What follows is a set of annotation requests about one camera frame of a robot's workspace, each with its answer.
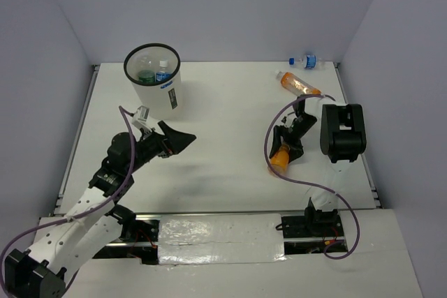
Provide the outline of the small orange juice bottle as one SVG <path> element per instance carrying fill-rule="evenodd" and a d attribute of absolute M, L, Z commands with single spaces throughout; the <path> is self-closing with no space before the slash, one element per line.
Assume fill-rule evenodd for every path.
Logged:
<path fill-rule="evenodd" d="M 290 147 L 287 144 L 282 144 L 277 152 L 270 159 L 271 167 L 269 168 L 270 172 L 274 174 L 275 172 L 280 175 L 285 175 L 288 164 L 289 164 L 289 155 Z"/>

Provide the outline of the long orange label bottle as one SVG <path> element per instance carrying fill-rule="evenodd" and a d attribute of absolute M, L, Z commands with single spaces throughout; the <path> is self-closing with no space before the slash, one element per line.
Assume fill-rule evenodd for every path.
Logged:
<path fill-rule="evenodd" d="M 290 72 L 283 72 L 277 70 L 274 73 L 275 78 L 280 85 L 296 96 L 301 95 L 321 95 L 321 91 L 307 84 L 304 80 Z"/>

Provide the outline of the blue label water bottle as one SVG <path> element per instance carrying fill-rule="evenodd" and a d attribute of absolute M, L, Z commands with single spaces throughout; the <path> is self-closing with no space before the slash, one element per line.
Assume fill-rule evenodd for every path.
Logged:
<path fill-rule="evenodd" d="M 171 76 L 168 60 L 160 60 L 159 69 L 156 72 L 156 82 L 163 82 Z"/>

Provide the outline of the green label clear bottle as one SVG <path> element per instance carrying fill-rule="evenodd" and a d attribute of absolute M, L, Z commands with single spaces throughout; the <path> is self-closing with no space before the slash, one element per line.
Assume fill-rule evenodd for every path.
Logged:
<path fill-rule="evenodd" d="M 136 79 L 142 83 L 153 84 L 156 75 L 152 65 L 152 58 L 148 55 L 140 56 L 135 61 Z"/>

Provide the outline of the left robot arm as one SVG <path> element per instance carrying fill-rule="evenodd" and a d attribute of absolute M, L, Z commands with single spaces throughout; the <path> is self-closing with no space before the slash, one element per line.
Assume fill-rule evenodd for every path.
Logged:
<path fill-rule="evenodd" d="M 100 169 L 71 210 L 25 251 L 4 257 L 2 286 L 10 297 L 62 297 L 81 266 L 111 241 L 128 241 L 137 232 L 135 214 L 119 201 L 133 185 L 132 174 L 155 157 L 169 158 L 185 150 L 196 136 L 176 131 L 164 121 L 161 133 L 141 126 L 112 138 Z"/>

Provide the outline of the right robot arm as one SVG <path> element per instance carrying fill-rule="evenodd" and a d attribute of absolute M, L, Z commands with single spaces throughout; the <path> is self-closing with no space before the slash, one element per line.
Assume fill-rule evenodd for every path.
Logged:
<path fill-rule="evenodd" d="M 330 96 L 316 94 L 302 95 L 287 107 L 293 109 L 291 116 L 284 117 L 280 124 L 276 116 L 265 136 L 265 140 L 272 137 L 271 149 L 264 151 L 268 168 L 274 176 L 292 181 L 286 176 L 287 167 L 303 157 L 302 138 L 320 123 L 319 147 L 326 159 L 324 182 L 300 182 L 315 189 L 300 227 L 312 236 L 337 232 L 337 208 L 340 203 L 346 204 L 342 179 L 367 147 L 362 107 L 336 103 Z"/>

